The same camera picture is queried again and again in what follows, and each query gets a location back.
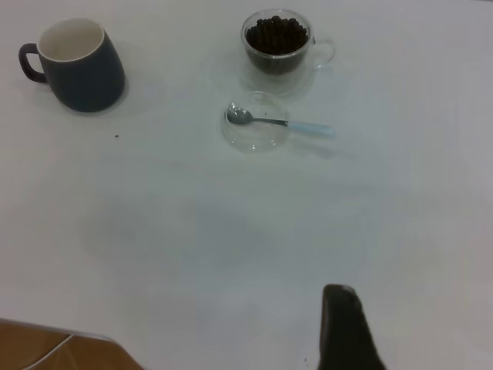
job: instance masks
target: white cable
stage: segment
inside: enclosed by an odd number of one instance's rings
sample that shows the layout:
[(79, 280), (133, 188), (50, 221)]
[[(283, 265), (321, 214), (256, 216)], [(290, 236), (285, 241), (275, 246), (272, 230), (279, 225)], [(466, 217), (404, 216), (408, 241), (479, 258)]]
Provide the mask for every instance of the white cable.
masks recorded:
[(56, 347), (54, 347), (50, 352), (48, 352), (46, 355), (44, 355), (43, 357), (41, 357), (34, 364), (28, 366), (27, 368), (23, 368), (22, 370), (29, 370), (30, 368), (34, 368), (35, 366), (38, 366), (43, 361), (45, 361), (49, 356), (51, 356), (53, 354), (53, 352), (55, 352), (57, 349), (59, 349), (60, 347), (62, 347), (67, 341), (69, 341), (73, 336), (74, 336), (74, 334), (69, 335), (67, 338), (65, 338), (64, 340), (62, 340)]

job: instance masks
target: coffee beans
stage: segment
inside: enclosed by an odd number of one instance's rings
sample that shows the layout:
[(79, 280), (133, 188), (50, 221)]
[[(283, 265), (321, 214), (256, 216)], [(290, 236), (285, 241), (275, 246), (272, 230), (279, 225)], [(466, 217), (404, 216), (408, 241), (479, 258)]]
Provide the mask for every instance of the coffee beans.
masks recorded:
[(281, 19), (277, 15), (258, 19), (257, 25), (246, 33), (246, 40), (252, 47), (274, 56), (294, 52), (308, 40), (307, 29), (295, 18)]

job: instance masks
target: mug handle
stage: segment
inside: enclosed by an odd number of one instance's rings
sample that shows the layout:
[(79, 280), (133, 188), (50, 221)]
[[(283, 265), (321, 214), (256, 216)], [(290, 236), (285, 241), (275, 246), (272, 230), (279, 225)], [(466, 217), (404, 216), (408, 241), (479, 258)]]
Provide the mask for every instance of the mug handle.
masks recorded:
[(28, 61), (28, 54), (38, 54), (36, 44), (24, 44), (18, 51), (18, 60), (21, 63), (21, 68), (26, 77), (34, 82), (47, 83), (44, 73), (35, 71)]
[(314, 38), (314, 47), (317, 50), (320, 50), (322, 48), (328, 50), (328, 52), (321, 52), (324, 55), (323, 57), (315, 58), (314, 68), (320, 69), (320, 68), (326, 67), (329, 64), (329, 62), (332, 60), (334, 55), (336, 54), (336, 48), (334, 46), (334, 41), (332, 41), (331, 39), (317, 40)]

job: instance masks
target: glass saucer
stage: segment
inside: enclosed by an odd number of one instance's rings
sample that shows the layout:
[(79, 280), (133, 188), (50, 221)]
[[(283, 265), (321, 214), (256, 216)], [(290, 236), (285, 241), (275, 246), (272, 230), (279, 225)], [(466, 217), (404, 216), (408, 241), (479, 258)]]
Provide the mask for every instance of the glass saucer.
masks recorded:
[[(289, 119), (282, 102), (267, 92), (246, 92), (232, 103), (249, 110), (254, 117)], [(243, 152), (271, 150), (286, 141), (289, 135), (288, 129), (272, 123), (252, 122), (236, 125), (227, 119), (226, 110), (223, 118), (221, 130), (224, 137), (233, 147)]]

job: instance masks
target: table surface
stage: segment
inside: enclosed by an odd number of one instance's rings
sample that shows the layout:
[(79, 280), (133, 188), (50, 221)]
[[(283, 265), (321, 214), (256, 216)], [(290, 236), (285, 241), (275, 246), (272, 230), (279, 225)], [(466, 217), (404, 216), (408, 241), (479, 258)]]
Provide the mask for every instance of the table surface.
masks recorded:
[[(260, 83), (239, 30), (266, 7), (336, 42), (279, 92), (335, 141), (222, 138)], [(100, 22), (126, 70), (103, 113), (18, 65), (71, 17)], [(4, 5), (0, 318), (105, 335), (152, 370), (315, 369), (322, 288), (344, 283), (388, 368), (491, 368), (492, 17), (468, 0)]]

